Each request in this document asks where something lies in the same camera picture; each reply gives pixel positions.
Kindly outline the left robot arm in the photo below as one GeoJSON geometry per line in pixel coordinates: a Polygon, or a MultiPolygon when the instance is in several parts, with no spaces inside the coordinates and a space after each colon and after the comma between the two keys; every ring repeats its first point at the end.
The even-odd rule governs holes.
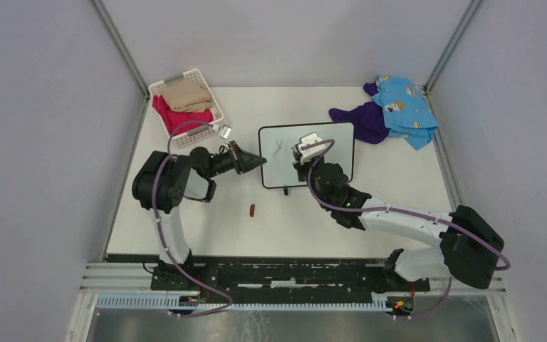
{"type": "Polygon", "coordinates": [[[187,155],[150,154],[132,182],[132,196],[149,212],[157,233],[159,260],[151,289],[183,291],[199,278],[182,227],[182,201],[209,203],[217,190],[214,177],[229,171],[242,175],[266,162],[235,141],[222,145],[217,153],[199,146],[187,155]]]}

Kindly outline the black framed whiteboard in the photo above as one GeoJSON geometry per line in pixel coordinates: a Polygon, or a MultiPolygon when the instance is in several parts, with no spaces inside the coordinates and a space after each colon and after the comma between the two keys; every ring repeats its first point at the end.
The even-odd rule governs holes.
{"type": "Polygon", "coordinates": [[[353,179],[354,165],[354,125],[350,122],[340,123],[305,123],[294,125],[271,125],[259,129],[260,155],[267,160],[261,166],[262,185],[266,189],[282,189],[305,186],[298,180],[293,167],[292,147],[300,139],[315,133],[322,139],[335,141],[331,150],[326,153],[324,161],[339,164],[349,180],[353,179]]]}

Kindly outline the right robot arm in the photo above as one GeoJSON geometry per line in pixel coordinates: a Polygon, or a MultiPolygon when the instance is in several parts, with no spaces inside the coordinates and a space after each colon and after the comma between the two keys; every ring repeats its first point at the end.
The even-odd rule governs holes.
{"type": "Polygon", "coordinates": [[[342,227],[385,232],[425,244],[424,249],[396,249],[388,258],[383,282],[393,291],[411,281],[452,276],[475,289],[487,289],[496,271],[509,262],[504,240],[473,208],[427,212],[390,205],[350,186],[338,164],[296,161],[298,179],[306,182],[319,205],[342,227]]]}

